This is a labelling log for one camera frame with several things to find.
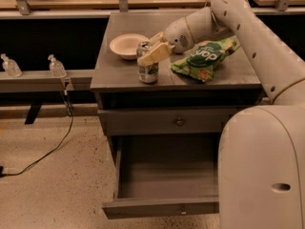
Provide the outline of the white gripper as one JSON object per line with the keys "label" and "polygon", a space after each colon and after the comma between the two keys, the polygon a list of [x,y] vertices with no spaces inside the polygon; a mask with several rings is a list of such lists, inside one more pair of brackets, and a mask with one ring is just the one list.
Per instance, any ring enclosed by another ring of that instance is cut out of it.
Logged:
{"label": "white gripper", "polygon": [[216,36],[216,24],[210,8],[204,8],[172,22],[164,32],[142,42],[137,49],[139,66],[150,66],[168,58],[173,52],[181,54],[203,40]]}

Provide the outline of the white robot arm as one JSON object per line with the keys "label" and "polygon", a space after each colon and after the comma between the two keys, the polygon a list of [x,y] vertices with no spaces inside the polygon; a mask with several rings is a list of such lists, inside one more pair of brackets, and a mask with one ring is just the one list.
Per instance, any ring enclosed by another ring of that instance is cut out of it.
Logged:
{"label": "white robot arm", "polygon": [[218,150],[221,229],[305,229],[305,62],[248,0],[211,0],[152,38],[149,66],[203,39],[236,35],[270,99],[235,114]]}

